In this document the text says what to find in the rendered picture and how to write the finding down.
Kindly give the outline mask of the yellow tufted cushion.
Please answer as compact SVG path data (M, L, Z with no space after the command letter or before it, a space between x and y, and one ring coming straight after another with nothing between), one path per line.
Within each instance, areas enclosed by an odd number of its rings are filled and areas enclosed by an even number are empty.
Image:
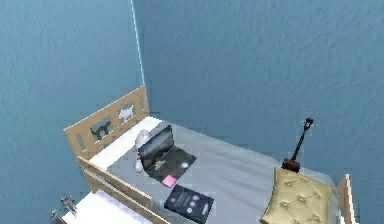
M272 195L261 224L329 224L332 189L313 178L274 168Z

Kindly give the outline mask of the grey metal object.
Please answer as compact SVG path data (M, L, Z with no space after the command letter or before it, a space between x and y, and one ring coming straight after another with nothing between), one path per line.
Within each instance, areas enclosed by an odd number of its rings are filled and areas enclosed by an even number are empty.
M74 215L77 215L77 207L74 204L74 199L67 195L64 194L60 197L60 201L65 205L65 207Z
M58 214L57 210L51 212L50 220L53 224L67 224L66 221Z

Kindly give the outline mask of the grey bed blanket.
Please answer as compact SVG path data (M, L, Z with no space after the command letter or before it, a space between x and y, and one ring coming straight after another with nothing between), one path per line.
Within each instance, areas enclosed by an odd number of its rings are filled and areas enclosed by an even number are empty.
M260 224L273 188L274 169L281 162L174 124L175 145L197 160L177 181L214 199L206 224ZM134 170L131 149L107 171L153 198L152 210L171 224L196 224L164 208L171 190Z

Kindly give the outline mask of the white bowling pin shaped object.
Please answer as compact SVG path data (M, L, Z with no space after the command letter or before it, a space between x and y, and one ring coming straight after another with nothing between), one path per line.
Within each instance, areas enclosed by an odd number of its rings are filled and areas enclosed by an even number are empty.
M140 147L143 146L147 141L149 141L150 138L151 136L149 131L147 129L142 129L135 140L136 151L138 152ZM141 173L144 170L139 152L137 153L137 159L134 169L137 173Z

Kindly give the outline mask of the light wooden bed white mattress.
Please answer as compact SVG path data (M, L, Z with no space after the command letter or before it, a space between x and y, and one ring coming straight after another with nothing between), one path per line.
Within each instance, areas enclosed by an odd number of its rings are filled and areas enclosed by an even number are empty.
M153 198L150 195L107 171L126 152L136 150L135 140L142 129L147 129L152 138L168 125L172 127L174 124L149 116L146 90L138 87L65 128L64 132L90 192L102 190L152 224L171 224L152 210ZM310 169L302 168L298 173L332 189L329 224L358 224L348 175L339 182L333 182L328 175Z

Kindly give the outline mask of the white table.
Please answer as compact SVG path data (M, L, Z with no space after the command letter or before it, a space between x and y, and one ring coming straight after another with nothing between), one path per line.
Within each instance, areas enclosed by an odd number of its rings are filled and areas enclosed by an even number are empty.
M102 190L89 192L76 207L76 215L67 211L62 216L67 224L152 224Z

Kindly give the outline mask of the black laptop with pink sticker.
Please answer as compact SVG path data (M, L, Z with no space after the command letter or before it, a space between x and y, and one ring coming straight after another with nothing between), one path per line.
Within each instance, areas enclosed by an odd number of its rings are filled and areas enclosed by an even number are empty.
M196 157L174 144L172 127L166 126L143 144L138 153L144 171L171 188L196 161Z

